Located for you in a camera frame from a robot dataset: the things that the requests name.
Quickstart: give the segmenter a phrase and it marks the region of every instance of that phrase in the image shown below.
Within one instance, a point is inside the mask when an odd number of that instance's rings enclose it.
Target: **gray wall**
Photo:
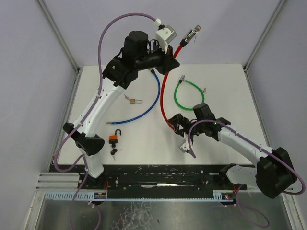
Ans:
[[[282,146],[289,151],[296,171],[305,181],[307,181],[306,12],[307,1],[287,2],[249,70],[273,146]],[[297,199],[303,217],[307,217],[307,193]]]
[[[175,48],[189,28],[202,29],[195,46],[189,44],[178,60],[182,64],[244,63],[279,0],[45,0],[80,66],[97,65],[101,32],[115,17],[143,12],[172,25],[178,34]],[[132,30],[146,31],[154,38],[149,19],[133,17],[113,25],[102,47],[107,64]]]
[[[0,223],[22,225],[74,71],[34,0],[0,1]]]

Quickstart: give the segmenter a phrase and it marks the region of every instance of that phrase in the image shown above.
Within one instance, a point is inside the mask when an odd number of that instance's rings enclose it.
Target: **wire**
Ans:
[[[115,22],[117,22],[118,20],[122,19],[122,18],[126,18],[126,17],[130,17],[130,16],[142,16],[142,17],[146,17],[149,18],[153,21],[155,21],[155,18],[145,14],[145,13],[127,13],[124,14],[122,16],[119,16],[115,19],[113,19],[103,30],[100,39],[99,39],[99,44],[98,44],[98,68],[99,68],[99,88],[98,88],[98,94],[93,102],[93,104],[91,105],[91,107],[89,108],[89,110],[86,112],[86,114],[83,116],[82,120],[80,121],[80,123],[82,124],[86,118],[88,117],[88,115],[91,113],[91,111],[94,109],[95,105],[98,102],[98,99],[100,98],[100,94],[102,91],[102,83],[103,83],[103,75],[102,75],[102,68],[101,68],[101,44],[102,44],[102,40],[107,32],[107,30],[111,27],[111,25],[113,25]],[[59,156],[59,152],[62,149],[63,145],[66,143],[66,141],[77,131],[78,128],[80,128],[81,124],[78,124],[64,139],[63,141],[59,144],[59,147],[57,148],[55,155],[54,155],[54,167],[56,168],[57,171],[61,172],[61,173],[65,173],[70,171],[77,163],[78,161],[83,157],[83,155],[80,155],[77,160],[67,169],[60,169],[58,166],[58,156]]]
[[[178,48],[176,49],[173,57],[176,58],[178,53],[181,51],[182,49],[182,46],[178,46]],[[164,89],[165,89],[165,84],[166,84],[166,80],[167,80],[167,77],[168,77],[168,74],[169,73],[166,73],[164,78],[163,78],[163,82],[162,82],[162,87],[161,87],[161,96],[160,96],[160,108],[161,108],[161,113],[162,113],[162,116],[164,118],[164,120],[166,121],[166,123],[168,124],[168,126],[172,129],[172,130],[175,130],[175,128],[167,121],[167,117],[165,115],[165,111],[164,111],[164,105],[163,105],[163,96],[164,96]]]
[[[243,185],[241,184],[241,185],[238,187],[237,191],[236,191],[236,206],[240,209],[242,215],[243,215],[249,222],[253,223],[253,224],[256,225],[257,227],[262,228],[262,229],[267,229],[267,228],[269,228],[269,227],[270,227],[270,220],[269,220],[269,218],[268,218],[264,213],[262,213],[261,211],[259,211],[258,209],[254,208],[254,207],[247,206],[247,205],[243,205],[243,204],[240,204],[240,203],[239,203],[239,190],[240,190],[240,188],[241,188],[242,186],[243,186]],[[244,208],[247,208],[247,209],[250,209],[250,210],[252,210],[252,211],[258,212],[259,214],[261,214],[261,215],[265,218],[265,220],[267,221],[267,225],[260,225],[260,224],[258,224],[258,223],[256,223],[256,222],[252,221],[252,220],[243,212],[243,210],[242,210],[243,207],[244,207]]]
[[[109,188],[109,181],[105,182],[105,191],[107,192],[107,189]]]
[[[144,113],[142,113],[141,115],[135,117],[135,118],[132,118],[132,119],[129,119],[129,120],[125,120],[125,121],[116,121],[116,122],[106,122],[106,124],[111,124],[111,125],[118,125],[118,124],[124,124],[124,123],[128,123],[128,122],[131,122],[131,121],[135,121],[139,118],[141,118],[142,116],[146,115],[147,113],[149,113],[149,111],[152,110],[152,108],[155,106],[155,104],[157,104],[158,100],[159,100],[159,96],[160,96],[160,81],[159,81],[159,78],[158,78],[158,75],[155,73],[155,71],[153,70],[153,75],[155,76],[156,80],[157,80],[157,83],[158,83],[158,95],[154,101],[154,103],[152,104],[152,106],[149,107],[149,109],[147,109]]]
[[[190,139],[190,137],[191,137],[191,132],[192,132],[193,128],[194,128],[196,125],[198,125],[198,124],[200,124],[200,123],[203,123],[203,122],[211,122],[211,123],[215,123],[215,124],[219,124],[219,125],[224,126],[225,128],[227,128],[228,130],[230,130],[232,133],[235,133],[238,137],[240,137],[241,139],[243,139],[243,140],[246,141],[247,143],[251,144],[252,146],[256,147],[256,148],[259,149],[259,150],[261,149],[262,152],[264,152],[264,153],[266,153],[267,155],[269,155],[270,157],[274,158],[276,161],[278,161],[280,164],[282,164],[287,170],[289,170],[292,174],[294,174],[294,175],[299,179],[299,181],[300,181],[301,184],[302,184],[302,189],[301,189],[301,191],[299,191],[299,192],[294,192],[294,193],[293,193],[293,192],[283,191],[283,193],[285,193],[285,194],[290,194],[290,195],[300,195],[300,194],[303,194],[303,193],[305,192],[305,190],[306,190],[305,182],[304,182],[303,178],[302,178],[294,169],[292,169],[289,165],[287,165],[285,162],[283,162],[283,161],[282,161],[281,159],[279,159],[278,157],[274,156],[273,154],[271,154],[271,153],[268,152],[267,150],[262,149],[259,145],[257,145],[257,144],[254,143],[253,141],[251,141],[251,140],[249,140],[248,138],[244,137],[243,135],[237,133],[234,129],[232,129],[231,127],[229,127],[229,126],[227,126],[227,125],[225,125],[225,124],[223,124],[223,123],[221,123],[221,122],[219,122],[219,121],[214,121],[214,120],[200,120],[200,121],[194,123],[194,124],[191,126],[191,128],[190,128],[190,130],[189,130],[189,133],[188,133],[188,144],[189,144],[189,148],[190,148],[190,154],[191,154],[194,158],[196,158],[196,155],[195,155],[195,153],[193,152],[192,145],[191,145],[191,139]],[[238,192],[239,192],[239,190],[240,190],[241,187],[242,187],[242,185],[240,185],[239,188],[238,188],[237,191],[236,191],[236,192],[237,192],[237,194],[236,194],[236,200],[237,200],[237,201],[238,201]],[[254,223],[254,224],[257,225],[258,227],[261,227],[261,228],[268,228],[267,226],[262,226],[262,225],[259,225],[259,224],[255,223],[255,222],[253,222],[250,218],[248,218],[248,217],[243,213],[243,211],[242,211],[242,209],[240,208],[240,206],[241,206],[241,207],[245,207],[245,208],[249,208],[249,209],[251,209],[251,210],[254,210],[254,211],[260,213],[260,214],[263,215],[264,218],[267,220],[268,225],[270,225],[269,219],[268,219],[263,213],[261,213],[259,210],[255,209],[255,208],[253,208],[253,207],[249,207],[249,206],[246,206],[246,205],[238,205],[238,207],[239,207],[240,211],[242,212],[242,214],[243,214],[250,222]]]
[[[99,98],[100,98],[100,94],[101,94],[101,91],[102,91],[102,83],[103,83],[103,75],[102,75],[102,68],[101,68],[101,44],[102,44],[102,40],[107,32],[107,30],[111,27],[112,24],[114,24],[115,22],[117,22],[118,20],[122,19],[122,18],[126,18],[126,17],[130,17],[130,16],[142,16],[142,17],[146,17],[146,18],[149,18],[153,21],[155,21],[155,18],[148,15],[148,14],[145,14],[145,13],[127,13],[127,14],[124,14],[122,16],[119,16],[117,18],[115,18],[114,20],[112,20],[107,26],[106,28],[103,30],[101,36],[100,36],[100,39],[99,39],[99,44],[98,44],[98,68],[99,68],[99,88],[98,88],[98,93],[97,93],[97,96],[93,102],[93,104],[91,105],[91,107],[89,108],[89,110],[86,112],[86,114],[83,116],[83,119],[80,121],[80,123],[82,124],[86,118],[88,117],[88,115],[91,113],[91,111],[94,109],[94,107],[96,106]],[[62,173],[65,173],[65,172],[68,172],[70,171],[73,167],[75,167],[75,165],[78,163],[78,161],[83,157],[83,160],[84,160],[84,164],[85,164],[85,169],[87,170],[86,171],[86,174],[85,174],[85,177],[82,181],[82,183],[80,184],[79,188],[77,189],[75,195],[73,196],[73,199],[72,199],[72,202],[71,202],[71,207],[70,207],[70,210],[69,210],[69,221],[70,221],[70,227],[71,229],[72,228],[72,223],[71,223],[71,209],[72,209],[72,204],[79,192],[79,190],[81,189],[81,187],[83,186],[83,184],[85,183],[85,180],[88,176],[88,167],[87,167],[87,162],[86,162],[86,158],[85,158],[85,155],[84,154],[81,154],[77,160],[67,169],[60,169],[59,166],[58,166],[58,156],[59,156],[59,152],[60,150],[62,149],[63,145],[66,143],[66,141],[77,131],[78,128],[80,128],[81,124],[78,124],[73,130],[72,132],[70,132],[64,139],[63,141],[59,144],[59,147],[57,148],[56,152],[55,152],[55,156],[54,156],[54,167],[56,168],[57,171],[59,172],[62,172]],[[101,214],[99,212],[99,209],[98,207],[96,207],[97,210],[98,210],[98,213],[99,213],[99,221],[98,221],[98,224],[95,228],[98,229],[99,225],[100,225],[100,222],[101,222]]]
[[[85,183],[85,181],[86,181],[86,179],[87,179],[87,177],[88,177],[88,166],[87,166],[87,161],[86,161],[86,158],[85,158],[84,155],[81,155],[81,156],[83,157],[83,160],[84,160],[85,171],[86,171],[86,173],[85,173],[85,176],[84,176],[84,178],[83,178],[83,180],[82,180],[82,182],[81,182],[79,188],[77,189],[76,193],[73,195],[73,198],[72,198],[72,201],[71,201],[71,205],[70,205],[70,208],[69,208],[68,218],[69,218],[69,226],[70,226],[71,230],[73,230],[72,222],[71,222],[72,205],[73,205],[73,202],[75,201],[75,199],[76,199],[76,197],[77,197],[78,192],[81,190],[82,186],[84,185],[84,183]],[[99,218],[99,219],[98,219],[98,223],[97,223],[97,225],[96,225],[96,227],[95,227],[95,229],[94,229],[94,230],[97,230],[98,227],[99,227],[99,225],[100,225],[100,223],[101,223],[101,213],[100,213],[99,208],[98,208],[96,205],[93,204],[93,206],[94,206],[94,207],[97,209],[97,211],[98,211],[98,218]]]
[[[231,195],[235,194],[235,193],[236,193],[236,190],[237,190],[237,185],[235,184],[234,190],[232,191],[232,194],[231,194]]]
[[[191,86],[195,87],[200,93],[201,93],[201,103],[204,103],[205,102],[205,95],[203,94],[203,91],[200,87],[198,87],[197,85],[195,85],[194,83],[192,83],[191,81],[188,81],[188,80],[183,80],[185,81],[186,83],[190,84]],[[176,88],[175,88],[175,91],[174,91],[174,100],[175,100],[175,103],[176,105],[178,105],[178,107],[180,107],[181,109],[184,109],[184,110],[193,110],[193,108],[186,108],[186,107],[183,107],[177,100],[177,90],[179,88],[179,85],[181,84],[181,82],[178,82]]]

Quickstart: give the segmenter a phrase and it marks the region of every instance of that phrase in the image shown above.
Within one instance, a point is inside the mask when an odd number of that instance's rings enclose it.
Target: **blue cable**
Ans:
[[[139,118],[141,118],[142,116],[146,115],[149,111],[151,111],[151,109],[155,106],[155,104],[157,104],[158,100],[159,100],[159,97],[160,97],[160,81],[159,81],[159,78],[158,78],[158,75],[155,73],[155,71],[152,69],[150,70],[150,72],[155,76],[156,80],[157,80],[157,83],[158,83],[158,95],[154,101],[154,103],[152,104],[152,106],[150,106],[149,109],[147,109],[144,113],[142,113],[141,115],[135,117],[135,118],[132,118],[132,119],[129,119],[129,120],[125,120],[125,121],[116,121],[116,122],[106,122],[106,124],[111,124],[111,125],[119,125],[119,124],[124,124],[124,123],[128,123],[128,122],[131,122],[131,121],[135,121]]]

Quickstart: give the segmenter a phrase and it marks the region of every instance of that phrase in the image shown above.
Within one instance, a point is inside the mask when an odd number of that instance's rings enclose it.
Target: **orange padlock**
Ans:
[[[111,147],[112,148],[115,148],[115,144],[117,144],[118,143],[118,137],[117,137],[117,131],[119,131],[119,134],[121,135],[121,130],[120,129],[117,129],[117,130],[115,130],[115,135],[111,135],[110,137],[109,137],[109,144],[111,144]]]

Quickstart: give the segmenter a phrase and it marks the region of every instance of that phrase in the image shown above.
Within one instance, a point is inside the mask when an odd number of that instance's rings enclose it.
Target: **white table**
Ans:
[[[182,113],[188,119],[194,119],[192,111],[182,111],[174,102],[174,89],[182,74],[186,79],[207,88],[205,102],[210,106],[216,118],[224,117],[235,125],[239,131],[249,138],[265,144],[263,132],[257,117],[256,109],[249,91],[248,83],[240,64],[218,65],[181,65],[168,77],[164,104],[165,113],[171,118]],[[99,85],[98,66],[84,66],[69,121],[73,122],[88,104]],[[130,98],[143,100],[142,104],[130,104],[120,96],[101,123],[98,135],[106,143],[101,153],[102,164],[249,164],[250,162],[232,148],[209,138],[204,134],[195,137],[194,152],[197,158],[183,153],[178,148],[182,137],[176,135],[164,121],[159,102],[146,116],[122,125],[106,125],[107,121],[120,121],[133,118],[151,106],[157,95],[157,82],[148,71],[139,72],[125,94]],[[177,99],[186,107],[201,102],[199,92],[182,83]],[[109,135],[119,128],[122,136],[118,137],[116,161],[110,155]],[[80,155],[80,150],[70,139],[62,148],[59,164],[72,164]]]

